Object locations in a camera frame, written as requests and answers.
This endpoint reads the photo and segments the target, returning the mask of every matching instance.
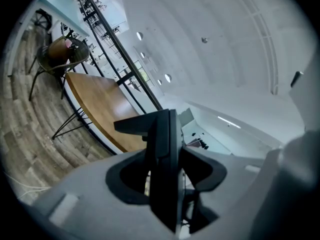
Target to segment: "light fixture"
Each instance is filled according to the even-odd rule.
[[[220,117],[220,116],[218,116],[218,118],[221,119],[222,121],[227,122],[228,124],[230,124],[230,125],[232,125],[232,126],[234,126],[234,127],[237,127],[237,128],[239,128],[239,129],[241,129],[241,127],[240,127],[239,125],[236,125],[236,124],[233,123],[233,122],[230,122],[230,121],[228,121],[228,120],[226,120],[226,119],[224,119],[224,118],[222,118],[222,117]]]
[[[142,38],[144,38],[144,34],[142,34],[141,32],[137,32],[136,36],[138,37],[138,39],[141,41]]]
[[[171,75],[165,74],[164,77],[169,83],[171,82],[171,79],[172,79]]]

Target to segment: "chair leg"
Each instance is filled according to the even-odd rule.
[[[36,83],[37,77],[43,72],[45,72],[45,71],[40,71],[40,68],[39,68],[38,71],[36,72],[34,78],[33,78],[32,86],[31,86],[31,90],[30,90],[30,94],[29,94],[29,101],[31,101],[32,92],[34,91],[34,87],[35,87],[35,83]]]
[[[34,56],[34,60],[33,60],[32,64],[31,64],[31,67],[30,67],[30,69],[29,69],[29,71],[28,71],[28,75],[30,74],[31,69],[32,69],[32,67],[34,66],[36,60],[37,60],[37,56]]]
[[[66,75],[64,75],[64,79],[63,79],[62,91],[61,91],[61,100],[64,98],[65,83],[66,83]]]

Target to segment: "metal railing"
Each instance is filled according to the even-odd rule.
[[[119,80],[122,77],[119,75],[118,71],[116,70],[115,66],[113,65],[113,63],[111,62],[110,58],[108,57],[106,51],[104,50],[103,46],[101,45],[100,39],[97,37],[97,32],[95,31],[94,27],[92,26],[92,22],[90,20],[90,18],[92,18],[92,17],[97,17],[97,19],[99,20],[99,24],[98,24],[99,27],[102,29],[102,31],[103,31],[103,29],[105,30],[105,31],[103,31],[101,33],[105,33],[108,36],[108,40],[112,41],[112,44],[113,44],[112,47],[117,49],[118,53],[121,55],[121,57],[123,58],[124,62],[127,64],[129,69],[132,71],[133,75],[136,77],[137,81],[139,82],[139,84],[141,85],[141,87],[144,90],[145,94],[149,97],[149,99],[151,100],[151,102],[153,103],[155,108],[157,110],[162,110],[163,108],[162,108],[161,104],[159,103],[159,101],[157,100],[156,96],[153,94],[153,92],[151,91],[151,89],[149,88],[149,86],[147,85],[147,83],[145,82],[143,77],[141,76],[140,72],[136,68],[136,65],[134,64],[134,62],[132,61],[132,59],[128,55],[127,51],[125,50],[125,48],[123,47],[123,45],[121,44],[119,39],[117,38],[117,36],[114,33],[113,29],[110,27],[109,23],[107,22],[107,20],[105,19],[105,17],[101,13],[101,11],[99,10],[99,8],[95,4],[95,2],[93,0],[86,0],[85,4],[86,4],[86,6],[88,6],[90,8],[90,14],[88,14],[86,12],[86,9],[85,9],[83,3],[81,2],[81,0],[79,0],[79,1],[80,1],[80,4],[81,4],[82,12],[84,14],[84,20],[88,23],[88,25],[89,25],[89,27],[90,27],[90,29],[91,29],[91,31],[92,31],[97,43],[99,44],[103,54],[105,55],[107,61],[109,62],[110,66],[112,67],[113,71],[115,72],[115,74],[117,75]],[[134,101],[141,108],[141,110],[144,113],[146,113],[145,110],[138,103],[137,99],[131,93],[131,91],[129,90],[127,85],[125,83],[123,83],[123,85],[126,88],[126,90],[129,92],[129,94],[132,96]]]

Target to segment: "black railing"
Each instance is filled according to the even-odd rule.
[[[124,62],[127,64],[129,69],[132,71],[133,75],[136,77],[137,81],[139,82],[139,84],[141,85],[141,87],[144,90],[145,94],[149,97],[149,99],[151,100],[151,102],[153,103],[155,108],[157,110],[162,110],[163,108],[162,108],[161,104],[159,103],[159,101],[157,100],[157,98],[155,97],[155,95],[153,94],[153,92],[151,91],[151,89],[149,88],[149,86],[147,85],[147,83],[145,82],[143,77],[141,76],[140,72],[136,68],[136,65],[134,64],[134,62],[132,61],[132,59],[128,55],[128,53],[125,50],[125,48],[122,46],[121,42],[119,41],[119,39],[117,38],[116,34],[114,33],[114,30],[110,27],[109,23],[107,22],[105,17],[102,15],[101,11],[99,10],[99,8],[95,4],[95,2],[93,0],[86,0],[85,1],[85,6],[87,7],[87,9],[90,10],[89,11],[90,14],[88,14],[87,10],[85,9],[85,7],[84,7],[83,3],[81,2],[81,0],[79,0],[79,1],[80,1],[80,4],[81,4],[81,11],[84,14],[84,20],[88,23],[88,25],[89,25],[89,27],[90,27],[90,29],[91,29],[91,31],[92,31],[97,43],[99,44],[103,54],[105,55],[107,61],[111,65],[113,71],[115,72],[115,74],[117,75],[119,80],[122,77],[119,75],[118,71],[116,70],[115,66],[113,65],[113,63],[109,59],[106,51],[104,50],[103,46],[101,45],[100,39],[97,36],[97,31],[95,31],[95,28],[92,25],[93,22],[95,22],[96,27],[98,27],[97,29],[100,30],[100,33],[105,35],[105,39],[104,40],[107,39],[110,42],[110,44],[112,44],[111,46],[109,46],[109,48],[112,47],[111,49],[113,51],[117,51],[117,52],[115,52],[116,54],[120,54],[119,58],[121,58],[121,57],[123,58]],[[138,103],[138,101],[133,96],[133,94],[131,93],[131,91],[127,87],[127,85],[125,83],[123,83],[123,85],[126,88],[126,90],[129,92],[129,94],[132,96],[134,101],[141,108],[141,110],[145,113],[145,110]]]

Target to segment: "wooden floor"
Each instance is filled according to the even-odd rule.
[[[22,37],[11,77],[7,77],[6,72],[8,56],[1,61],[0,152],[9,176],[27,186],[50,187],[72,169],[111,154],[85,128],[51,140],[73,110],[66,98],[60,99],[61,87],[57,80],[46,73],[38,77],[32,100],[28,101],[37,63],[30,75],[28,69],[37,48],[49,43],[44,29],[32,27]],[[75,119],[65,130],[79,125]],[[20,200],[28,204],[45,191],[9,181],[17,197],[24,195]]]

